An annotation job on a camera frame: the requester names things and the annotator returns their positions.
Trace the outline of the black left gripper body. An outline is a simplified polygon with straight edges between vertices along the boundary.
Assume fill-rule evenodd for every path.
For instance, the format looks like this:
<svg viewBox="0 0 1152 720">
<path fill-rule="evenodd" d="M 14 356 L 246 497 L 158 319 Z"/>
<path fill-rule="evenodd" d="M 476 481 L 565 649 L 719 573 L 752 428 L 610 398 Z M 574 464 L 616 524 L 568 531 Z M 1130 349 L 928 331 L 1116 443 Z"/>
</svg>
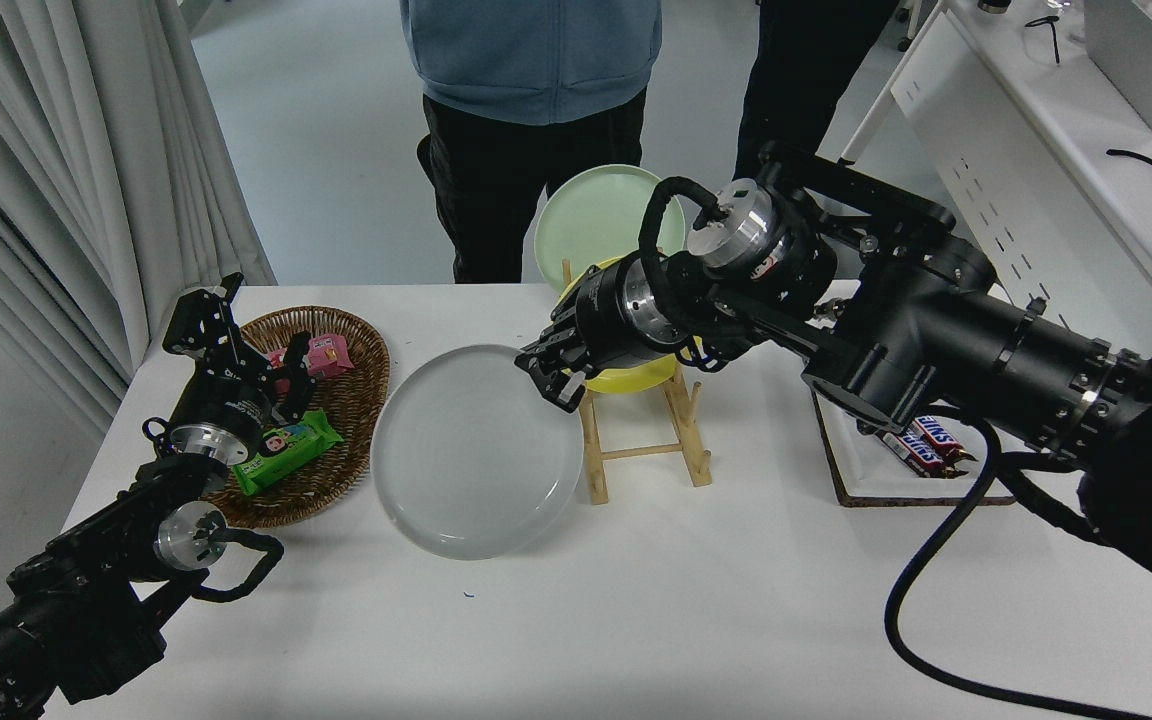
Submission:
<svg viewBox="0 0 1152 720">
<path fill-rule="evenodd" d="M 170 416 L 170 450 L 250 457 L 268 424 L 275 391 L 270 366 L 248 376 L 197 366 Z"/>
</svg>

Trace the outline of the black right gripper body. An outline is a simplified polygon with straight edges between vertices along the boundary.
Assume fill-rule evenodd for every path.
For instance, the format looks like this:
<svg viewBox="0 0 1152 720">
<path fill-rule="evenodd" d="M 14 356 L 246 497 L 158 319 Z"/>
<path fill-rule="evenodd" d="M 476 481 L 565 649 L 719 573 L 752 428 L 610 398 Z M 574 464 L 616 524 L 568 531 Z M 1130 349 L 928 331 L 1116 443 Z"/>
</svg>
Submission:
<svg viewBox="0 0 1152 720">
<path fill-rule="evenodd" d="M 641 338 L 626 316 L 626 282 L 632 263 L 589 266 L 573 276 L 564 302 L 573 306 L 577 343 L 564 351 L 570 372 L 600 376 L 609 370 L 628 370 L 644 364 Z"/>
</svg>

